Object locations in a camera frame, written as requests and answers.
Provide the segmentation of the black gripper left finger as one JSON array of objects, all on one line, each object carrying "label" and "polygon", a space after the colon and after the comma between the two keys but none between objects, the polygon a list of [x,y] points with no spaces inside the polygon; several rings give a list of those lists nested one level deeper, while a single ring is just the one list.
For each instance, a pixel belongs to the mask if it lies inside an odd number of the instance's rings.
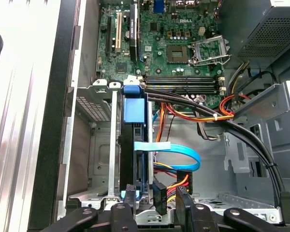
[{"label": "black gripper left finger", "polygon": [[44,232],[136,232],[136,186],[127,184],[124,201],[110,210],[98,211],[91,207],[75,209]]}]

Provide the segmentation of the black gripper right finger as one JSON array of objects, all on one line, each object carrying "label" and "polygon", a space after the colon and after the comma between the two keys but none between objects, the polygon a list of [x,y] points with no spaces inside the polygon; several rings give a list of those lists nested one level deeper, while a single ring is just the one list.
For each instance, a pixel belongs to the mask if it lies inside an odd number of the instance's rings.
[{"label": "black gripper right finger", "polygon": [[175,213],[184,232],[285,232],[278,227],[240,208],[224,210],[221,222],[204,204],[195,203],[183,186],[176,188]]}]

